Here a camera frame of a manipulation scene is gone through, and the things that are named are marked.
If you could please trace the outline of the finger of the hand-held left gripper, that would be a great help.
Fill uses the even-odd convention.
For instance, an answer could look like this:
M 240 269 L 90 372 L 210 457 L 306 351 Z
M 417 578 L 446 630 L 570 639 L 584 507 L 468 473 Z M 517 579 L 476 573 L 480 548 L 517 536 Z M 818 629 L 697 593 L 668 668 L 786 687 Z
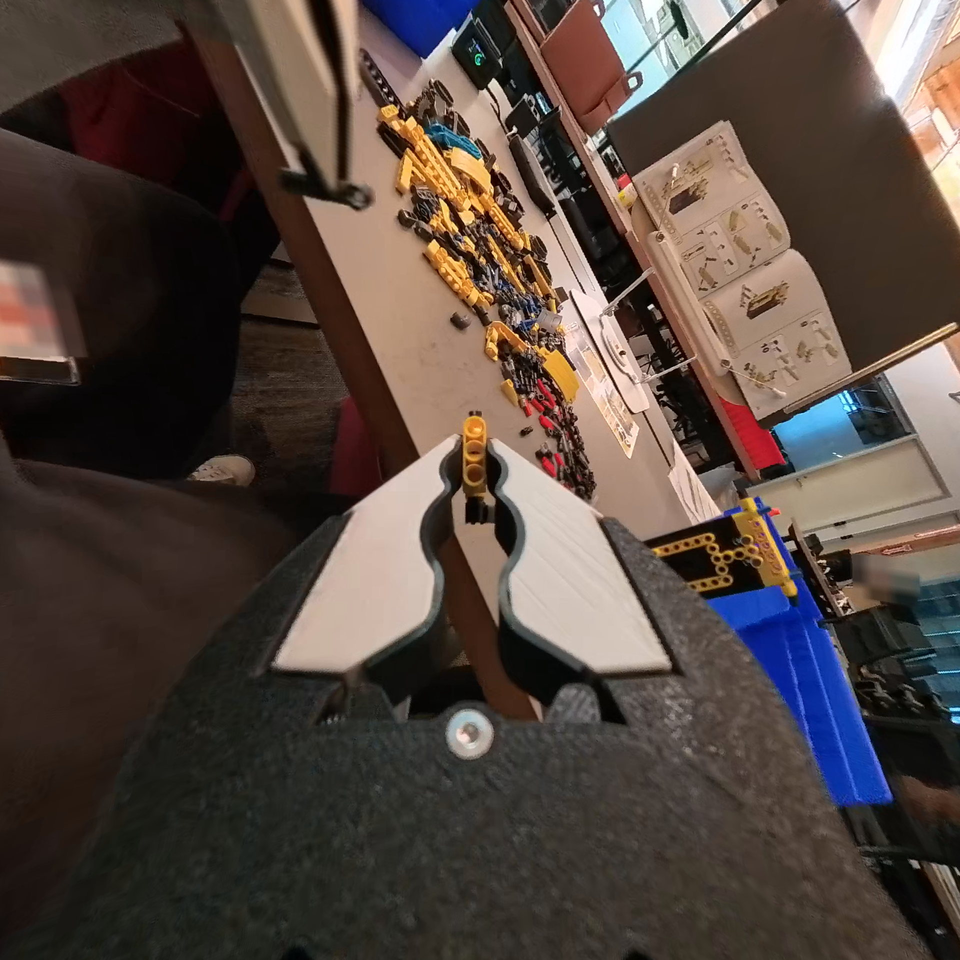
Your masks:
M 293 151 L 292 169 L 339 177 L 338 51 L 333 1 L 222 1 L 216 9 L 274 126 Z
M 352 175 L 354 114 L 359 100 L 359 11 L 356 1 L 333 1 L 332 17 L 338 51 L 332 54 L 338 90 L 339 178 Z

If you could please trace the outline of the white book stand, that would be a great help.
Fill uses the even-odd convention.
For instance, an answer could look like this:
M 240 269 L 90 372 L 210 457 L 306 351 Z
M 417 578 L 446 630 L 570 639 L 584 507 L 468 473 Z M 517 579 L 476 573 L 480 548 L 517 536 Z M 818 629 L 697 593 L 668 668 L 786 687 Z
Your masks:
M 685 359 L 674 366 L 666 367 L 660 373 L 641 373 L 634 355 L 627 349 L 627 341 L 615 320 L 614 314 L 617 307 L 642 282 L 646 282 L 656 272 L 654 267 L 644 270 L 637 280 L 630 283 L 621 294 L 604 307 L 600 307 L 596 301 L 578 289 L 572 290 L 570 294 L 570 299 L 581 318 L 589 340 L 596 348 L 620 399 L 632 415 L 642 414 L 650 407 L 650 398 L 645 390 L 647 384 L 663 379 L 667 374 L 679 372 L 693 362 L 692 359 Z

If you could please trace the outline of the white shoe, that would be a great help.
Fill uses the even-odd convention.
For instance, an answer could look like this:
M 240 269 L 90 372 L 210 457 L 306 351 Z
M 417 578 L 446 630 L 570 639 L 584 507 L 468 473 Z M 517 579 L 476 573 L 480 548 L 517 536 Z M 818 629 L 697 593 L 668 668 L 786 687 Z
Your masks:
M 249 458 L 238 454 L 222 454 L 201 463 L 188 475 L 187 480 L 246 488 L 254 483 L 256 476 L 256 467 Z

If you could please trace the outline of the pile of yellow toy bricks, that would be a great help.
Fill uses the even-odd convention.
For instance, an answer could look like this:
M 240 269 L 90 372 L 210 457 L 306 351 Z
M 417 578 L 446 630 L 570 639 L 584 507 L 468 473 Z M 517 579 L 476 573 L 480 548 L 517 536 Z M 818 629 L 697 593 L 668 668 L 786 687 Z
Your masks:
M 566 331 L 549 336 L 534 320 L 560 314 L 541 237 L 523 223 L 526 209 L 497 157 L 471 135 L 448 87 L 429 78 L 404 101 L 370 53 L 361 49 L 366 88 L 378 105 L 376 132 L 397 159 L 395 192 L 407 196 L 397 222 L 424 244 L 436 275 L 486 330 L 485 354 L 505 372 L 503 392 L 521 407 L 522 378 L 546 375 L 572 404 L 580 382 Z

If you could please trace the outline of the black toy pin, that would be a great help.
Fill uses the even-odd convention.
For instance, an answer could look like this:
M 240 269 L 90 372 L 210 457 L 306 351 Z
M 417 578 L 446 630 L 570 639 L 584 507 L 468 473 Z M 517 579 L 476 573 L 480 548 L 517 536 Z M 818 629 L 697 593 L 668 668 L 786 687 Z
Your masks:
M 294 196 L 326 202 L 355 211 L 368 209 L 375 198 L 373 190 L 362 184 L 334 183 L 330 185 L 314 170 L 294 170 L 284 167 L 278 171 L 278 182 L 284 191 Z

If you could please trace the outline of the open instruction booklet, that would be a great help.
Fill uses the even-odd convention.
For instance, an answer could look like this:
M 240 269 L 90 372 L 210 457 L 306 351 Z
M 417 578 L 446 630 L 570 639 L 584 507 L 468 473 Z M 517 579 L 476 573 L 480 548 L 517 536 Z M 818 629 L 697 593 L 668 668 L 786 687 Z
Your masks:
M 822 286 L 721 121 L 636 174 L 655 271 L 674 285 L 714 375 L 758 421 L 852 372 Z

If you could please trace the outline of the person's dark trousers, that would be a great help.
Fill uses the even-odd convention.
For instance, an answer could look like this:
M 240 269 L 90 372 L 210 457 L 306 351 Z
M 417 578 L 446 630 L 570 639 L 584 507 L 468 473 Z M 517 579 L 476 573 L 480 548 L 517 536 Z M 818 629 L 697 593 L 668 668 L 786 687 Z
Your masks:
M 15 457 L 177 479 L 228 442 L 242 295 L 210 212 L 4 130 L 1 253 L 42 270 L 85 351 L 78 385 L 2 382 Z

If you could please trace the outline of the blue plastic storage bin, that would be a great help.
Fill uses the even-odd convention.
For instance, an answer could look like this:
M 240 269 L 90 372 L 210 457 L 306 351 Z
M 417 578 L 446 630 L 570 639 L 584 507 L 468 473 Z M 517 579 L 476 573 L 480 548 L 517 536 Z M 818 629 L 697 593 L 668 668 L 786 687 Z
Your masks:
M 785 560 L 798 594 L 777 585 L 710 599 L 707 604 L 759 662 L 805 737 L 827 792 L 841 808 L 888 806 L 893 795 L 832 635 L 770 508 L 758 518 Z
M 424 60 L 460 28 L 476 1 L 362 1 L 404 46 Z

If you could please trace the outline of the yellow toy panel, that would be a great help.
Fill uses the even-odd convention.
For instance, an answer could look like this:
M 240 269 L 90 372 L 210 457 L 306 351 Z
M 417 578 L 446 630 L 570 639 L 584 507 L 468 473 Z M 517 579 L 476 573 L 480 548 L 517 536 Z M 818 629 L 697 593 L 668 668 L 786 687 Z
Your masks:
M 488 430 L 481 411 L 469 411 L 462 424 L 461 441 L 464 521 L 474 525 L 494 523 L 496 505 L 487 499 Z

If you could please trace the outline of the pile of small toy pins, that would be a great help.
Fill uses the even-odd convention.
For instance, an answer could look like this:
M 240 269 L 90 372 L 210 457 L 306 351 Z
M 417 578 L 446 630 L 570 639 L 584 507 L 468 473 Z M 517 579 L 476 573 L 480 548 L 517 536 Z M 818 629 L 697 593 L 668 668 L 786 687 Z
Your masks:
M 545 437 L 534 453 L 541 469 L 577 498 L 593 503 L 597 483 L 570 402 L 546 374 L 522 378 L 518 399 L 523 413 L 535 418 Z

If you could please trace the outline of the black yellow toy brick assembly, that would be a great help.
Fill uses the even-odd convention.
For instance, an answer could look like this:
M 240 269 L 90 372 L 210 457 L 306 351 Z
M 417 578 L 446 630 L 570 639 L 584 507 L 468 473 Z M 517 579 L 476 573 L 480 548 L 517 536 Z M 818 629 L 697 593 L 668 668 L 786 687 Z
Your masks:
M 795 602 L 799 587 L 770 523 L 777 514 L 745 497 L 735 510 L 645 544 L 703 599 L 775 587 Z

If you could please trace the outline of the black power strip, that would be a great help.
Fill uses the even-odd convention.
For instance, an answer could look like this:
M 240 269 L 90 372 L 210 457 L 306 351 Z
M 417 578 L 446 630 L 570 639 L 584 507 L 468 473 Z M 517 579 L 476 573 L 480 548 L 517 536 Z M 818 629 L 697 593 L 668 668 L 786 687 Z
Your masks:
M 527 140 L 514 133 L 509 137 L 509 150 L 522 183 L 534 206 L 546 220 L 557 212 L 557 201 L 550 182 Z

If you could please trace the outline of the yellow printed sticker sheet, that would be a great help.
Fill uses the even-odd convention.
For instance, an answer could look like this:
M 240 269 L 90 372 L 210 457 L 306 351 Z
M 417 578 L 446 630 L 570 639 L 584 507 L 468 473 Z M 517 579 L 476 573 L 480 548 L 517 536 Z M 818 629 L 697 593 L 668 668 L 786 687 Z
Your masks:
M 640 427 L 627 408 L 598 351 L 589 339 L 565 336 L 565 349 L 573 369 L 597 406 L 606 426 L 627 459 L 632 459 Z

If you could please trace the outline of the brown leather desk organiser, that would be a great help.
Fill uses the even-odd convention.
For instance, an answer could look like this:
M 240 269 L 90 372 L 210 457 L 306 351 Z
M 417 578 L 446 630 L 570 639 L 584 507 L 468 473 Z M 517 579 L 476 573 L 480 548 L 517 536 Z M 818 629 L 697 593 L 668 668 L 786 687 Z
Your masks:
M 603 26 L 602 1 L 577 1 L 546 33 L 540 54 L 588 137 L 596 136 L 643 85 L 639 69 L 627 69 Z

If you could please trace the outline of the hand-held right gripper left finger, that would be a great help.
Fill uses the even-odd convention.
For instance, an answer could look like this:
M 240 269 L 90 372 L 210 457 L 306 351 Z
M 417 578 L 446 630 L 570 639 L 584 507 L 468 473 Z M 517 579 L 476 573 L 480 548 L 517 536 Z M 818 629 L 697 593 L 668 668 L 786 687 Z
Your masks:
M 369 684 L 402 702 L 455 659 L 440 552 L 453 536 L 461 456 L 451 435 L 344 516 L 272 670 Z

